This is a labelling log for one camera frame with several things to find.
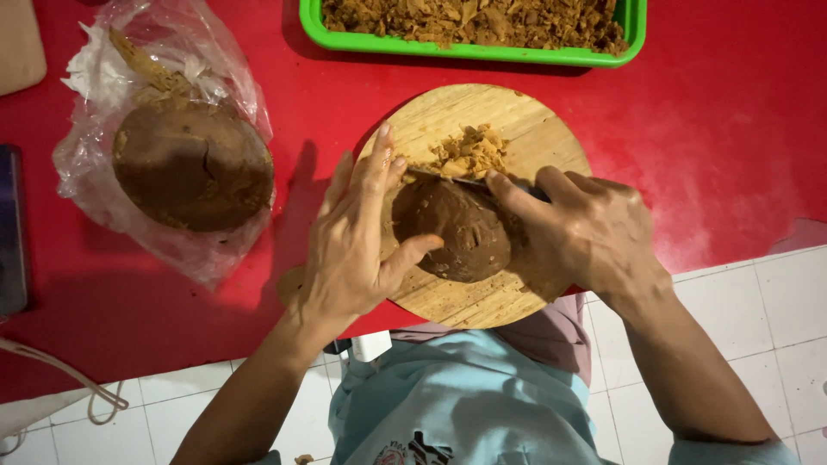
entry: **light blue shirt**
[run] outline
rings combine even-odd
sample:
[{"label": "light blue shirt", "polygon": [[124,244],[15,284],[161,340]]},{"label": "light blue shirt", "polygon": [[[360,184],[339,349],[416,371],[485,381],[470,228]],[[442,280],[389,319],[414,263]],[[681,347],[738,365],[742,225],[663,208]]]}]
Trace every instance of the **light blue shirt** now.
[{"label": "light blue shirt", "polygon": [[[532,361],[491,331],[422,344],[394,341],[372,363],[351,358],[330,405],[331,464],[610,463],[595,451],[588,395],[580,377]],[[258,463],[280,465],[278,452]],[[677,439],[669,463],[795,465],[798,459],[781,442]]]}]

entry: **fingernail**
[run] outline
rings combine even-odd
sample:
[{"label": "fingernail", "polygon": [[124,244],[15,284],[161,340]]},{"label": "fingernail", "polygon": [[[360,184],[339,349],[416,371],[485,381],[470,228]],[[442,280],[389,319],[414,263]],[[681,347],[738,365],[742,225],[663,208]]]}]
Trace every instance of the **fingernail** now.
[{"label": "fingernail", "polygon": [[383,121],[381,126],[379,126],[379,137],[387,137],[389,131],[390,123],[387,121]]}]

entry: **red table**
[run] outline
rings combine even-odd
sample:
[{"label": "red table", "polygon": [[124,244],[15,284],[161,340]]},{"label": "red table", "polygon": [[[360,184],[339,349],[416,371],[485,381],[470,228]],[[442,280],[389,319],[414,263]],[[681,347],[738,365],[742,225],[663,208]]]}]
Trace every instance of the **red table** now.
[{"label": "red table", "polygon": [[[216,294],[55,193],[50,160],[74,95],[58,78],[86,39],[93,0],[36,2],[49,74],[0,98],[0,141],[22,148],[34,305],[0,335],[50,352],[95,381],[248,355],[279,318],[273,282],[306,254],[335,160],[400,104],[445,84],[517,89],[562,115],[595,175],[637,186],[672,272],[763,256],[827,220],[827,3],[652,2],[646,45],[617,70],[334,53],[299,25],[298,0],[211,0],[264,89],[279,190],[273,225]],[[796,247],[827,242],[820,223]],[[391,303],[348,334],[413,324]],[[0,402],[77,387],[0,353]]]}]

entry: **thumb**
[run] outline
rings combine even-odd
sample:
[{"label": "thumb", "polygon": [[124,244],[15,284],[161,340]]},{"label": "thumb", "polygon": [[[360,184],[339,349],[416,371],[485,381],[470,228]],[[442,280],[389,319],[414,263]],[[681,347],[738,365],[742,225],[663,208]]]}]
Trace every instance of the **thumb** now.
[{"label": "thumb", "polygon": [[434,234],[413,236],[399,245],[379,268],[377,281],[380,289],[393,292],[402,284],[402,278],[414,265],[421,262],[431,250],[442,248],[445,242]]},{"label": "thumb", "polygon": [[523,221],[536,223],[540,219],[545,204],[514,185],[508,176],[497,170],[488,170],[485,183],[500,204]]}]

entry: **green container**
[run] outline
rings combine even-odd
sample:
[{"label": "green container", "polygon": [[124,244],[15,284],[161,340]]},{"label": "green container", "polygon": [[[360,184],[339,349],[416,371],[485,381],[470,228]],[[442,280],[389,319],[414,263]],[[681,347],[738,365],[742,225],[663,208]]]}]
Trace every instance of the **green container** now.
[{"label": "green container", "polygon": [[444,56],[473,60],[520,61],[546,65],[593,66],[617,68],[625,65],[643,47],[646,38],[646,0],[618,0],[614,20],[624,29],[629,49],[621,56],[594,53],[591,50],[565,47],[560,50],[538,50],[516,47],[474,46],[451,44],[441,49],[432,42],[404,41],[399,37],[378,37],[356,32],[330,32],[322,24],[322,0],[299,0],[299,17],[311,39],[330,50],[394,53],[400,55]]}]

